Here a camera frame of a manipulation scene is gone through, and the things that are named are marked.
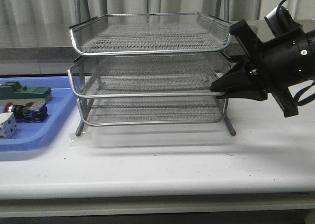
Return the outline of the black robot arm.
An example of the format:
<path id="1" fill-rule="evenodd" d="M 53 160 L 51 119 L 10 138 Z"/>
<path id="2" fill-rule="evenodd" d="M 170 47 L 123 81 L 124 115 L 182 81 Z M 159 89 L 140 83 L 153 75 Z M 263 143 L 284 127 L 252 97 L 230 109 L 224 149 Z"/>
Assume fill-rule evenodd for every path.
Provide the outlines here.
<path id="1" fill-rule="evenodd" d="M 315 77 L 315 32 L 305 33 L 301 25 L 261 42 L 245 20 L 233 24 L 230 33 L 245 55 L 226 74 L 211 84 L 222 98 L 264 101 L 271 94 L 285 117 L 298 115 L 300 103 L 289 87 Z"/>

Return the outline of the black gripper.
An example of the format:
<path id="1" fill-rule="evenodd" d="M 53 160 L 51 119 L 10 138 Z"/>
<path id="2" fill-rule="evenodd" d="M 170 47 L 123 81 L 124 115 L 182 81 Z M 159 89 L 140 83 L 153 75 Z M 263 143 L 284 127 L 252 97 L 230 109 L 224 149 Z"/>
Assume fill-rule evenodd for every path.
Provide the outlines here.
<path id="1" fill-rule="evenodd" d="M 257 70 L 265 90 L 272 94 L 285 117 L 298 115 L 298 103 L 289 87 L 315 77 L 315 32 L 296 28 L 268 42 L 261 42 L 245 20 L 233 24 L 230 33 L 239 41 L 248 59 Z M 246 61 L 240 60 L 210 90 L 226 92 L 218 99 L 242 98 L 264 101 L 268 94 L 255 90 L 252 77 L 246 72 Z"/>

